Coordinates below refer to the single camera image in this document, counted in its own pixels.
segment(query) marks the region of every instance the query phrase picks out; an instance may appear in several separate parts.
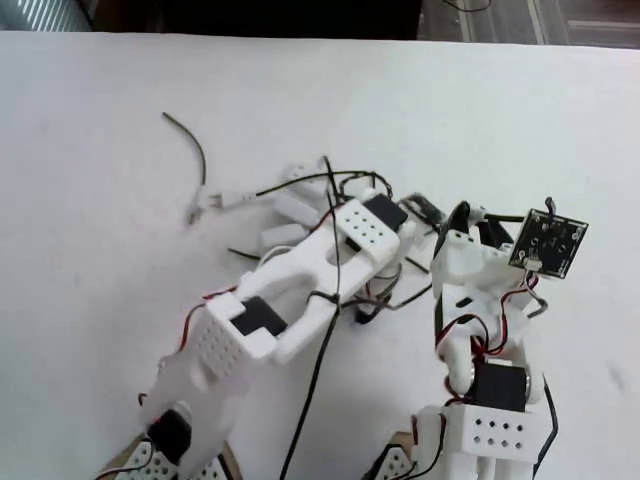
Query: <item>white surface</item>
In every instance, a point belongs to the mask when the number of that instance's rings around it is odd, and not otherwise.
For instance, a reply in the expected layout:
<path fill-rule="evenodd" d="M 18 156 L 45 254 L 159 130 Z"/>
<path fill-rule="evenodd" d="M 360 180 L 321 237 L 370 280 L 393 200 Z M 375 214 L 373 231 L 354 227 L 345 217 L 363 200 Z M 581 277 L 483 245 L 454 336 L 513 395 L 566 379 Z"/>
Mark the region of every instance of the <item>white surface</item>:
<path fill-rule="evenodd" d="M 188 308 L 251 265 L 224 247 L 273 220 L 250 206 L 185 229 L 197 157 L 163 110 L 204 144 L 214 190 L 326 153 L 445 211 L 552 194 L 591 222 L 567 279 L 540 287 L 561 430 L 538 478 L 637 478 L 640 52 L 2 33 L 0 65 L 3 478 L 88 478 L 124 447 Z M 359 478 L 445 399 L 431 309 L 341 322 L 290 479 Z M 250 394 L 232 435 L 248 480 L 276 478 L 317 346 Z"/>

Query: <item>red wire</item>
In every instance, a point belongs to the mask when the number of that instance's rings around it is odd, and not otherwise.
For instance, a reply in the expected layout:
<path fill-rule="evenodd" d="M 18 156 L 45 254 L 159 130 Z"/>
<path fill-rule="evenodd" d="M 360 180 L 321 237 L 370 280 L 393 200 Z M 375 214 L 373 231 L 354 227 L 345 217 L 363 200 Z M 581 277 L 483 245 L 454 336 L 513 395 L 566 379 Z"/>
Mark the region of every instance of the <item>red wire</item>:
<path fill-rule="evenodd" d="M 220 290 L 219 292 L 213 292 L 208 295 L 204 295 L 202 299 L 211 300 L 212 298 L 217 297 L 218 295 L 222 295 L 223 293 L 233 292 L 236 288 L 238 288 L 238 286 L 234 285 L 233 287 L 229 287 L 226 290 Z M 181 352 L 184 349 L 184 346 L 187 344 L 187 338 L 189 337 L 189 325 L 191 324 L 191 317 L 196 312 L 196 310 L 204 306 L 205 306 L 205 303 L 199 303 L 198 305 L 193 307 L 191 310 L 189 310 L 189 313 L 187 313 L 187 317 L 184 319 L 184 326 L 182 327 L 182 338 L 180 339 L 180 346 L 178 347 L 178 352 Z"/>
<path fill-rule="evenodd" d="M 187 344 L 187 338 L 189 337 L 189 324 L 191 323 L 191 316 L 195 313 L 199 308 L 204 307 L 204 303 L 199 303 L 187 313 L 187 318 L 184 319 L 184 327 L 182 327 L 182 339 L 180 340 L 180 346 L 178 347 L 178 351 L 181 352 L 184 349 L 184 346 Z"/>

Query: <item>wire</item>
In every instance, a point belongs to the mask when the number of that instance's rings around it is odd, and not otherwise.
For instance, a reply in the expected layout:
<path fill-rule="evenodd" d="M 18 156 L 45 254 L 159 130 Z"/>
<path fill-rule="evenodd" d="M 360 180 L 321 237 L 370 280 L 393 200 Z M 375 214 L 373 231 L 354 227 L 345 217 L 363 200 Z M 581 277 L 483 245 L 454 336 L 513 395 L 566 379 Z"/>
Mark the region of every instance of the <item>wire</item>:
<path fill-rule="evenodd" d="M 416 473 L 415 475 L 410 475 L 404 478 L 403 480 L 413 480 L 414 478 L 424 477 L 431 470 L 433 470 L 433 468 L 438 463 L 438 460 L 440 459 L 440 455 L 442 455 L 442 450 L 444 449 L 444 434 L 446 430 L 447 430 L 447 417 L 440 414 L 440 440 L 438 442 L 438 451 L 436 452 L 436 456 L 434 457 L 433 462 L 431 462 L 431 465 L 425 468 L 422 472 Z"/>
<path fill-rule="evenodd" d="M 329 174 L 329 178 L 332 179 L 333 171 L 331 169 L 331 164 L 329 163 L 329 159 L 327 157 L 324 157 L 324 160 L 327 166 L 327 172 Z M 332 186 L 335 188 L 335 179 L 332 181 Z M 336 222 L 335 205 L 331 199 L 331 195 L 328 192 L 327 192 L 327 200 L 329 201 L 329 211 L 331 212 L 331 217 L 333 219 L 333 238 L 335 241 L 335 249 L 336 249 L 336 293 L 333 296 L 334 297 L 333 301 L 336 304 L 336 309 L 333 313 L 333 316 L 331 317 L 331 320 L 329 321 L 327 333 L 325 333 L 325 336 L 322 339 L 322 344 L 320 345 L 320 350 L 318 351 L 318 356 L 316 357 L 316 361 L 313 366 L 313 373 L 311 374 L 311 381 L 309 382 L 307 397 L 305 398 L 304 405 L 302 406 L 302 411 L 300 412 L 300 417 L 298 418 L 298 423 L 296 425 L 293 438 L 291 439 L 291 444 L 289 445 L 287 456 L 285 457 L 284 463 L 282 464 L 282 469 L 280 470 L 280 477 L 279 477 L 280 480 L 285 480 L 287 477 L 287 472 L 289 471 L 289 465 L 291 464 L 291 460 L 293 459 L 293 454 L 295 453 L 296 446 L 298 445 L 300 433 L 302 432 L 302 427 L 304 426 L 305 420 L 307 418 L 307 414 L 309 413 L 309 407 L 311 406 L 311 401 L 313 400 L 313 394 L 315 393 L 315 390 L 316 390 L 318 377 L 320 375 L 320 367 L 322 366 L 322 360 L 324 359 L 324 355 L 329 345 L 329 340 L 331 340 L 331 335 L 333 334 L 333 330 L 336 326 L 338 317 L 340 316 L 340 312 L 341 312 L 341 307 L 340 307 L 341 273 L 340 273 L 340 245 L 338 243 L 338 226 Z"/>
<path fill-rule="evenodd" d="M 147 459 L 147 461 L 143 465 L 139 465 L 139 466 L 136 466 L 136 467 L 110 468 L 108 470 L 100 472 L 94 478 L 94 480 L 100 480 L 101 478 L 107 477 L 109 475 L 116 475 L 118 473 L 136 472 L 138 470 L 142 470 L 143 468 L 146 468 L 151 463 L 151 460 L 153 460 L 153 454 L 155 452 L 155 448 L 154 448 L 153 443 L 151 442 L 151 440 L 145 439 L 145 440 L 142 440 L 140 443 L 142 443 L 142 442 L 149 444 L 149 458 Z"/>
<path fill-rule="evenodd" d="M 200 142 L 198 141 L 196 136 L 193 133 L 191 133 L 191 130 L 189 130 L 183 123 L 176 120 L 173 116 L 169 115 L 167 112 L 162 112 L 162 116 L 167 120 L 169 120 L 171 123 L 173 123 L 176 127 L 182 130 L 184 133 L 186 133 L 187 136 L 191 138 L 196 148 L 198 149 L 198 155 L 200 156 L 200 164 L 201 164 L 200 185 L 204 187 L 205 184 L 207 183 L 207 159 L 205 157 L 202 145 L 200 145 Z"/>
<path fill-rule="evenodd" d="M 547 437 L 547 440 L 544 442 L 544 445 L 540 449 L 540 453 L 538 454 L 538 463 L 533 466 L 533 478 L 536 478 L 536 473 L 538 473 L 538 469 L 540 465 L 542 465 L 542 461 L 544 457 L 547 456 L 547 452 L 551 448 L 554 440 L 558 436 L 558 413 L 556 412 L 556 406 L 553 404 L 553 397 L 551 396 L 551 389 L 549 388 L 549 384 L 547 383 L 546 377 L 544 378 L 544 395 L 547 397 L 547 404 L 549 405 L 549 414 L 551 415 L 551 433 Z"/>
<path fill-rule="evenodd" d="M 417 262 L 416 260 L 414 260 L 411 257 L 404 257 L 404 259 L 409 262 L 411 265 L 413 265 L 414 267 L 416 267 L 418 270 L 422 271 L 423 273 L 425 273 L 426 275 L 429 275 L 431 272 L 429 271 L 429 269 L 423 265 L 421 265 L 419 262 Z"/>
<path fill-rule="evenodd" d="M 373 300 L 373 299 L 369 299 L 369 298 L 356 297 L 354 300 L 349 300 L 348 302 L 343 303 L 342 304 L 342 308 L 353 307 L 355 305 L 373 305 L 373 306 L 376 306 L 376 307 L 381 307 L 381 308 L 385 308 L 387 310 L 391 310 L 392 312 L 396 312 L 396 311 L 400 310 L 401 308 L 406 307 L 410 303 L 416 301 L 418 298 L 420 298 L 422 295 L 427 293 L 432 288 L 433 288 L 433 284 L 430 283 L 429 285 L 427 285 L 423 289 L 418 290 L 416 293 L 411 295 L 409 298 L 406 298 L 405 300 L 403 300 L 403 301 L 401 301 L 401 302 L 399 302 L 399 303 L 397 303 L 395 305 L 391 305 L 390 303 L 384 302 L 384 301 Z M 322 292 L 316 292 L 316 291 L 311 292 L 311 294 L 313 294 L 313 295 L 323 296 L 323 295 L 321 295 L 321 293 Z"/>
<path fill-rule="evenodd" d="M 463 8 L 463 7 L 459 7 L 458 5 L 453 3 L 452 0 L 442 0 L 442 3 L 446 3 L 447 5 L 449 5 L 450 7 L 455 8 L 459 12 L 476 13 L 476 12 L 484 12 L 485 10 L 488 10 L 489 7 L 491 7 L 491 4 L 493 3 L 493 0 L 487 0 L 487 4 L 484 7 L 478 7 L 478 8 Z"/>
<path fill-rule="evenodd" d="M 331 174 L 329 174 L 328 172 L 322 172 L 322 173 L 314 173 L 311 175 L 305 175 L 303 177 L 298 177 L 298 178 L 294 178 L 293 180 L 289 180 L 287 182 L 281 183 L 279 185 L 276 185 L 274 187 L 270 187 L 267 188 L 265 190 L 261 190 L 259 192 L 256 192 L 255 196 L 256 197 L 262 197 L 264 195 L 269 195 L 270 193 L 273 192 L 277 192 L 278 190 L 282 190 L 283 188 L 287 188 L 290 185 L 299 183 L 299 182 L 304 182 L 307 180 L 313 180 L 314 178 L 321 178 L 321 177 L 327 177 L 327 176 L 335 176 L 335 175 L 355 175 L 355 174 L 360 174 L 362 176 L 368 176 L 371 178 L 376 178 L 377 180 L 380 180 L 386 190 L 387 190 L 387 196 L 389 198 L 393 197 L 393 188 L 391 187 L 391 184 L 387 181 L 386 178 L 384 178 L 382 175 L 380 175 L 377 172 L 372 171 L 366 171 L 366 170 L 341 170 L 341 171 L 337 171 L 337 172 L 332 172 Z"/>
<path fill-rule="evenodd" d="M 489 348 L 489 328 L 487 327 L 487 324 L 484 322 L 484 320 L 482 320 L 482 318 L 475 313 L 465 313 L 451 320 L 447 324 L 447 326 L 440 331 L 440 334 L 436 338 L 436 348 L 438 348 L 438 346 L 442 343 L 442 340 L 444 340 L 444 338 L 449 334 L 453 327 L 458 325 L 460 322 L 467 323 L 471 320 L 477 320 L 484 330 L 484 343 L 482 345 L 482 351 L 486 353 L 487 349 Z"/>
<path fill-rule="evenodd" d="M 184 326 L 182 327 L 182 338 L 180 339 L 180 346 L 178 347 L 178 352 L 181 352 L 184 349 L 184 346 L 187 344 L 187 338 L 189 338 L 189 325 L 191 324 L 191 317 L 196 312 L 196 310 L 204 307 L 204 303 L 199 303 L 187 313 L 187 317 L 184 319 Z"/>
<path fill-rule="evenodd" d="M 494 213 L 486 213 L 484 215 L 485 220 L 497 220 L 498 222 L 510 222 L 510 223 L 522 223 L 524 217 L 516 215 L 496 215 Z"/>
<path fill-rule="evenodd" d="M 531 312 L 530 314 L 527 315 L 527 318 L 534 318 L 537 317 L 538 315 L 542 315 L 544 312 L 547 311 L 547 309 L 549 308 L 549 302 L 547 302 L 544 298 L 540 297 L 534 290 L 533 287 L 535 287 L 535 284 L 538 283 L 538 276 L 537 275 L 533 275 L 532 277 L 535 281 L 535 283 L 533 283 L 533 285 L 529 284 L 529 281 L 525 281 L 525 285 L 527 287 L 527 292 L 529 292 L 529 295 L 531 295 L 531 297 L 538 303 L 538 309 L 534 310 L 533 312 Z"/>
<path fill-rule="evenodd" d="M 227 252 L 235 253 L 239 257 L 248 258 L 249 260 L 260 260 L 259 255 L 254 255 L 253 253 L 247 253 L 240 250 L 236 250 L 235 248 L 227 248 Z"/>

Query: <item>black wire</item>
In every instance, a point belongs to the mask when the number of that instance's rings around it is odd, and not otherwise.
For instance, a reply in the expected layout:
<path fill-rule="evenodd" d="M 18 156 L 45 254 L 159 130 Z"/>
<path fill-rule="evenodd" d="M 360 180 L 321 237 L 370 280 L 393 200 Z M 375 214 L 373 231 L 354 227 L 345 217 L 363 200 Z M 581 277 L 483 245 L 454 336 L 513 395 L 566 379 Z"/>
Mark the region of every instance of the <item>black wire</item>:
<path fill-rule="evenodd" d="M 333 179 L 333 171 L 331 169 L 331 164 L 329 163 L 329 159 L 324 157 L 325 164 L 327 166 L 327 171 L 329 174 L 329 178 Z M 335 188 L 335 179 L 332 180 L 332 186 Z M 320 345 L 320 350 L 318 351 L 318 356 L 316 357 L 316 362 L 313 366 L 313 373 L 311 374 L 311 381 L 309 382 L 309 389 L 307 390 L 307 397 L 305 398 L 304 405 L 302 406 L 302 411 L 300 412 L 300 417 L 298 418 L 298 424 L 296 425 L 296 430 L 293 434 L 293 438 L 291 439 L 291 444 L 289 445 L 289 450 L 287 452 L 287 456 L 282 464 L 282 469 L 280 470 L 280 480 L 284 480 L 287 477 L 287 472 L 289 471 L 289 465 L 291 464 L 291 460 L 293 459 L 293 454 L 295 453 L 296 446 L 298 445 L 298 439 L 300 438 L 300 433 L 302 432 L 302 427 L 304 426 L 304 422 L 307 419 L 307 414 L 309 413 L 309 407 L 311 406 L 311 401 L 313 400 L 313 394 L 316 390 L 316 384 L 318 383 L 318 377 L 320 375 L 320 367 L 322 366 L 322 360 L 324 359 L 324 354 L 327 351 L 327 346 L 329 345 L 329 340 L 331 340 L 331 335 L 336 326 L 336 322 L 338 321 L 338 317 L 340 316 L 341 306 L 340 306 L 340 245 L 338 244 L 338 226 L 336 222 L 336 212 L 335 205 L 331 199 L 331 195 L 327 192 L 327 200 L 329 201 L 329 211 L 331 212 L 331 217 L 333 220 L 333 238 L 335 241 L 335 249 L 336 249 L 336 293 L 331 297 L 331 301 L 335 303 L 336 309 L 331 317 L 331 321 L 329 322 L 329 327 L 327 328 L 327 333 L 324 335 L 324 339 L 322 340 L 322 345 Z"/>
<path fill-rule="evenodd" d="M 424 295 L 425 293 L 427 293 L 429 290 L 431 290 L 431 288 L 433 288 L 433 285 L 430 283 L 429 285 L 427 285 L 426 287 L 424 287 L 421 290 L 418 290 L 416 293 L 414 293 L 413 295 L 411 295 L 409 298 L 403 300 L 402 302 L 399 302 L 395 305 L 391 305 L 388 302 L 385 301 L 379 301 L 379 300 L 373 300 L 370 298 L 356 298 L 354 300 L 349 300 L 348 302 L 345 302 L 342 304 L 342 308 L 347 308 L 347 307 L 353 307 L 355 305 L 373 305 L 376 307 L 382 307 L 385 308 L 387 310 L 391 310 L 392 312 L 395 312 L 397 310 L 400 310 L 401 308 L 406 307 L 407 305 L 409 305 L 411 302 L 414 302 L 415 300 L 417 300 L 418 298 L 420 298 L 422 295 Z M 311 292 L 312 295 L 319 295 L 322 292 Z"/>
<path fill-rule="evenodd" d="M 154 454 L 155 448 L 151 440 L 142 440 L 140 443 L 143 443 L 143 442 L 149 444 L 149 458 L 144 463 L 144 465 L 140 465 L 137 467 L 109 468 L 104 472 L 99 473 L 98 476 L 95 477 L 93 480 L 100 480 L 101 478 L 104 478 L 106 476 L 117 475 L 119 473 L 136 472 L 138 470 L 142 470 L 143 468 L 146 468 L 147 466 L 149 466 L 149 464 L 151 463 L 151 460 L 153 460 L 153 454 Z"/>
<path fill-rule="evenodd" d="M 478 8 L 461 8 L 458 5 L 456 5 L 455 3 L 453 3 L 453 1 L 451 1 L 451 0 L 442 0 L 442 2 L 446 3 L 450 7 L 455 8 L 459 12 L 476 13 L 476 12 L 484 12 L 485 10 L 488 10 L 489 7 L 491 7 L 491 4 L 493 3 L 493 0 L 488 0 L 487 4 L 484 7 L 478 7 Z"/>
<path fill-rule="evenodd" d="M 378 180 L 380 180 L 386 190 L 387 190 L 387 196 L 389 198 L 393 197 L 393 188 L 391 187 L 391 184 L 387 181 L 386 178 L 384 178 L 382 175 L 380 175 L 377 172 L 374 171 L 366 171 L 366 170 L 341 170 L 341 171 L 337 171 L 337 172 L 333 172 L 333 175 L 355 175 L 355 174 L 360 174 L 362 176 L 365 177 L 372 177 L 372 178 L 376 178 Z M 321 178 L 321 177 L 327 177 L 329 176 L 329 173 L 326 172 L 322 172 L 322 173 L 314 173 L 311 175 L 305 175 L 303 177 L 298 177 L 298 178 L 294 178 L 293 180 L 289 180 L 287 182 L 281 183 L 280 185 L 276 185 L 274 187 L 270 187 L 267 188 L 265 190 L 261 190 L 259 192 L 257 192 L 255 195 L 256 197 L 262 197 L 264 195 L 268 195 L 270 193 L 273 192 L 277 192 L 278 190 L 282 190 L 283 188 L 287 188 L 290 185 L 293 185 L 295 183 L 299 183 L 299 182 L 304 182 L 307 180 L 313 180 L 314 178 Z"/>
<path fill-rule="evenodd" d="M 413 258 L 411 257 L 404 257 L 404 259 L 409 262 L 411 265 L 413 265 L 414 267 L 416 267 L 418 270 L 420 270 L 421 272 L 429 275 L 429 269 L 427 267 L 422 266 L 420 263 L 418 263 L 417 261 L 415 261 Z"/>
<path fill-rule="evenodd" d="M 485 220 L 497 220 L 498 222 L 511 222 L 511 223 L 522 223 L 524 222 L 524 217 L 519 217 L 516 215 L 495 215 L 493 213 L 487 213 L 484 216 Z"/>
<path fill-rule="evenodd" d="M 200 142 L 198 141 L 196 136 L 193 133 L 191 133 L 191 130 L 189 130 L 184 124 L 180 123 L 178 120 L 173 118 L 167 112 L 162 112 L 162 116 L 167 120 L 169 120 L 171 123 L 173 123 L 176 127 L 182 130 L 184 133 L 186 133 L 198 148 L 198 153 L 200 155 L 200 163 L 202 165 L 201 171 L 200 171 L 200 185 L 204 187 L 204 185 L 207 183 L 207 159 L 204 155 L 204 150 L 202 149 L 202 145 L 200 145 Z"/>
<path fill-rule="evenodd" d="M 239 257 L 248 258 L 249 260 L 260 260 L 259 255 L 254 255 L 253 253 L 243 252 L 241 250 L 236 250 L 235 248 L 227 248 L 227 252 L 235 253 Z"/>
<path fill-rule="evenodd" d="M 433 468 L 436 466 L 436 464 L 438 463 L 438 460 L 440 459 L 440 455 L 442 454 L 442 450 L 444 449 L 444 434 L 445 431 L 447 429 L 447 417 L 445 417 L 444 415 L 440 414 L 440 419 L 441 419 L 441 424 L 440 424 L 440 441 L 438 442 L 438 451 L 436 452 L 436 456 L 433 459 L 433 462 L 431 462 L 431 465 L 429 465 L 426 469 L 424 469 L 423 471 L 421 471 L 420 473 L 416 473 L 415 475 L 411 475 L 409 477 L 406 477 L 403 480 L 413 480 L 414 478 L 420 478 L 420 477 L 424 477 L 426 474 L 428 474 L 431 470 L 433 470 Z"/>
<path fill-rule="evenodd" d="M 544 457 L 547 456 L 547 452 L 551 448 L 554 440 L 558 436 L 558 413 L 556 412 L 556 406 L 553 404 L 553 397 L 551 396 L 551 389 L 549 388 L 549 384 L 547 383 L 546 377 L 544 378 L 544 395 L 547 397 L 547 404 L 549 404 L 549 413 L 551 414 L 551 433 L 547 437 L 547 440 L 544 442 L 540 453 L 538 454 L 538 463 L 533 466 L 533 478 L 536 478 L 536 473 L 538 473 L 538 469 L 544 460 Z"/>

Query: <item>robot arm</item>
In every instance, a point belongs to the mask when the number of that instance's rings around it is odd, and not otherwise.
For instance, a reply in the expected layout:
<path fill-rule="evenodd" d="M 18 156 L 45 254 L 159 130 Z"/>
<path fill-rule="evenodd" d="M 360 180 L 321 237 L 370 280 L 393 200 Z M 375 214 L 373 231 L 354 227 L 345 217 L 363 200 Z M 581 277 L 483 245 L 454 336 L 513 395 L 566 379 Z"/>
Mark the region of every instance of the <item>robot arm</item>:
<path fill-rule="evenodd" d="M 443 480 L 535 475 L 549 439 L 542 414 L 530 407 L 543 393 L 550 396 L 523 337 L 530 319 L 546 308 L 535 294 L 537 282 L 542 276 L 564 278 L 587 225 L 552 208 L 531 210 L 518 219 L 522 227 L 514 242 L 498 218 L 462 202 L 440 225 L 431 263 L 435 348 L 447 365 L 445 384 L 453 398 L 414 417 L 410 473 L 407 467 L 389 475 L 383 466 L 371 478 L 384 478 L 381 472 L 389 480 L 427 472 Z M 540 309 L 527 314 L 532 299 Z"/>
<path fill-rule="evenodd" d="M 415 226 L 391 200 L 366 191 L 338 208 L 338 298 L 356 294 L 383 269 L 395 269 Z M 336 294 L 337 266 L 331 220 L 288 253 L 245 274 L 233 292 L 208 301 L 183 349 L 164 360 L 141 420 L 155 447 L 188 478 L 219 454 L 241 401 L 266 362 L 284 364 L 327 327 L 336 306 L 310 296 L 300 318 L 287 324 L 269 305 L 283 292 L 310 285 Z"/>

